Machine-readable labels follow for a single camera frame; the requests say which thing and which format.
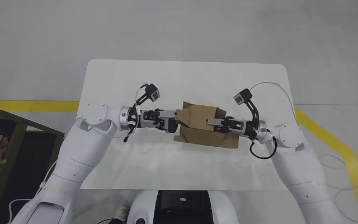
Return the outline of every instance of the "yellow floor line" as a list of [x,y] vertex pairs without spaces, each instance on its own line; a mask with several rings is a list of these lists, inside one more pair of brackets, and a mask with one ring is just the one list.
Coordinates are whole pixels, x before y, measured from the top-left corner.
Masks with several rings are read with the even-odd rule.
[[[0,101],[0,110],[76,113],[78,105],[78,101]],[[344,158],[351,184],[353,186],[358,186],[358,162],[354,151],[302,113],[299,109],[296,109],[296,116],[300,124]],[[358,189],[354,190],[354,194],[356,201],[358,202]]]
[[0,110],[25,112],[74,112],[78,101],[0,101]]
[[[300,124],[343,157],[347,165],[347,171],[351,184],[352,186],[358,187],[358,162],[354,151],[297,108],[296,117]],[[358,203],[358,189],[354,190],[354,195]]]

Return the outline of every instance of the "white cable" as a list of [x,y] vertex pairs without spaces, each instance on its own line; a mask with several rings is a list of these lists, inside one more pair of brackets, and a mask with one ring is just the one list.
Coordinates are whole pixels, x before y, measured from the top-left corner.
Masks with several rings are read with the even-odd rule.
[[132,131],[130,134],[127,134],[127,135],[121,136],[121,137],[109,136],[109,135],[107,135],[107,134],[105,134],[105,133],[102,133],[102,132],[99,132],[98,130],[96,130],[96,129],[95,129],[96,127],[95,127],[93,124],[90,124],[88,121],[86,121],[86,120],[83,119],[83,118],[77,118],[76,121],[81,120],[81,121],[85,122],[85,123],[89,126],[89,130],[88,130],[88,131],[94,130],[94,131],[97,132],[98,134],[102,134],[102,135],[107,136],[107,137],[110,137],[110,138],[126,138],[126,137],[131,136],[131,135],[134,133],[134,131],[137,129],[138,124],[139,124],[138,106],[137,106],[137,104],[136,104],[136,101],[137,101],[137,97],[138,97],[138,92],[139,92],[139,90],[140,90],[141,88],[143,88],[143,87],[144,87],[144,85],[142,85],[142,86],[136,91],[136,93],[135,93],[134,106],[135,106],[135,111],[136,111],[136,120],[137,120],[137,122],[136,122],[136,124],[135,124],[135,127],[134,127],[133,131]]
[[259,82],[258,84],[252,86],[252,87],[250,88],[250,91],[251,91],[253,88],[255,88],[256,86],[261,85],[261,84],[264,84],[264,83],[272,84],[272,85],[277,86],[278,88],[282,89],[282,91],[284,91],[284,93],[285,93],[286,96],[287,96],[287,99],[289,99],[289,101],[290,101],[292,114],[293,114],[293,117],[295,118],[295,121],[296,121],[296,123],[297,123],[297,125],[298,125],[297,118],[296,118],[296,114],[295,114],[295,109],[294,109],[294,107],[293,107],[293,103],[292,103],[292,101],[291,101],[289,95],[287,94],[286,90],[284,90],[284,89],[281,87],[280,84],[278,84],[277,82]]
[[337,204],[337,201],[336,201],[336,198],[337,196],[342,193],[342,192],[345,192],[345,191],[348,191],[348,190],[355,190],[357,187],[356,186],[350,186],[348,188],[344,188],[344,189],[341,189],[339,192],[337,192],[337,194],[335,194],[335,196],[333,197],[333,201],[334,203],[336,204],[337,208],[338,208],[338,211],[348,220],[352,221],[352,222],[355,222],[355,223],[358,223],[358,220],[353,220],[352,218],[346,216],[342,210],[339,208],[338,204]]
[[12,205],[12,203],[13,202],[18,202],[19,200],[31,200],[31,199],[15,199],[15,200],[13,200],[12,202],[10,202],[10,204],[9,204],[9,222],[7,223],[7,224],[10,224],[11,223],[11,221],[12,221],[12,211],[11,211],[11,205]]
[[[41,189],[44,188],[44,186],[45,186],[45,184],[46,184],[47,177],[49,176],[50,171],[52,170],[52,168],[54,167],[54,165],[56,164],[56,162],[57,162],[57,160],[50,166],[50,168],[49,168],[49,170],[47,171],[44,180],[41,182],[41,184],[40,184],[40,186],[39,186],[39,190],[37,190],[37,192],[36,192],[34,198],[36,197],[36,195],[38,195],[38,194],[40,193]],[[10,214],[9,217],[10,217],[10,218],[9,218],[8,224],[10,224],[11,221],[12,221],[12,220],[11,220],[11,219],[12,219],[11,205],[12,205],[13,202],[17,202],[17,201],[19,201],[19,200],[31,200],[31,199],[15,199],[15,200],[13,200],[12,202],[10,202],[10,204],[9,204],[9,214]]]
[[[323,163],[323,162],[320,160],[323,156],[333,157],[333,158],[337,159],[339,162],[341,162],[341,163],[343,164],[343,166],[342,166],[342,167],[334,167],[334,166],[327,165],[327,164]],[[340,169],[344,169],[344,168],[347,167],[346,163],[345,163],[343,160],[341,160],[340,158],[338,158],[338,157],[336,157],[336,156],[332,156],[332,155],[326,154],[326,153],[321,154],[320,156],[318,156],[318,160],[319,160],[319,162],[321,163],[322,166],[325,166],[325,167],[328,167],[328,168],[331,168],[331,169],[335,169],[335,170],[340,170]]]
[[35,196],[40,193],[40,191],[41,191],[42,188],[44,188],[44,186],[45,186],[45,184],[46,184],[47,177],[48,177],[48,175],[50,174],[50,171],[51,171],[51,169],[54,167],[54,165],[56,164],[56,162],[57,162],[57,160],[50,166],[50,168],[49,168],[49,170],[47,171],[44,180],[41,182],[40,187],[39,187],[39,190],[37,190]]
[[[339,160],[341,163],[343,163],[344,167],[340,168],[340,167],[334,167],[334,166],[330,166],[330,165],[324,164],[324,163],[322,163],[321,160],[320,160],[320,158],[321,158],[322,156],[331,156],[331,157],[333,157],[333,158],[336,158],[336,159]],[[318,157],[318,160],[319,160],[319,162],[320,162],[323,166],[328,167],[328,168],[331,168],[331,169],[343,169],[343,168],[345,168],[345,167],[347,166],[346,163],[345,163],[343,160],[341,160],[340,158],[338,158],[338,157],[336,157],[336,156],[330,155],[330,154],[322,154],[322,155],[320,155],[320,156]],[[329,185],[328,183],[326,183],[326,184],[327,184],[327,186],[329,186],[330,188],[339,190],[339,191],[335,194],[335,196],[333,196],[333,202],[334,202],[334,204],[336,205],[338,211],[344,216],[344,218],[346,218],[346,219],[348,219],[348,220],[350,220],[350,221],[352,221],[352,222],[358,223],[358,220],[353,220],[352,218],[346,216],[346,215],[342,212],[342,210],[341,210],[340,207],[338,206],[337,200],[336,200],[337,196],[338,196],[340,193],[345,192],[345,191],[349,191],[349,190],[355,190],[355,189],[357,188],[357,186],[349,186],[349,187],[347,187],[347,188],[338,188],[338,187],[335,187],[335,186],[331,186],[331,185]]]

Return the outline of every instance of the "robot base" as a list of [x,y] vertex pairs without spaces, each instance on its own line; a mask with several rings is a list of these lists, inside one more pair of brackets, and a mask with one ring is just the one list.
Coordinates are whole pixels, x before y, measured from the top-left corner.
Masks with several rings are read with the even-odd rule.
[[238,224],[234,205],[220,191],[145,190],[133,202],[128,224]]

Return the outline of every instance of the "gray floor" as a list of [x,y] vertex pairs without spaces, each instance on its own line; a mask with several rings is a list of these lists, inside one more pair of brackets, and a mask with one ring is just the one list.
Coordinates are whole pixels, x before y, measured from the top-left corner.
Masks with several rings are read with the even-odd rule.
[[[79,100],[91,59],[277,63],[295,106],[358,155],[357,21],[356,0],[0,0],[0,100]],[[63,132],[76,116],[19,114]],[[337,155],[305,135],[317,154]],[[349,185],[345,171],[326,174]],[[303,223],[288,192],[236,194],[235,205],[248,204],[237,207],[241,223]],[[81,191],[74,223],[111,216],[132,198]],[[358,219],[351,192],[338,203]]]

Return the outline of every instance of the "white table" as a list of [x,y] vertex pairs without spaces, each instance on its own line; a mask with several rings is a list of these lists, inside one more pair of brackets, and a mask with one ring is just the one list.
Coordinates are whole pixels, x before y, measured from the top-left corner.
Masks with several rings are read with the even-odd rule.
[[[279,64],[92,60],[77,116],[94,102],[113,108],[132,106],[138,87],[147,82],[159,88],[161,98],[145,102],[141,109],[179,109],[188,101],[251,119],[246,106],[238,106],[233,96],[263,81],[279,83],[291,96],[286,69]],[[271,124],[295,123],[290,103],[279,88],[263,84],[252,93],[260,119]],[[250,143],[240,138],[239,148],[229,150],[174,142],[173,134],[137,129],[127,143],[112,140],[81,188],[286,190],[272,162],[249,153]]]

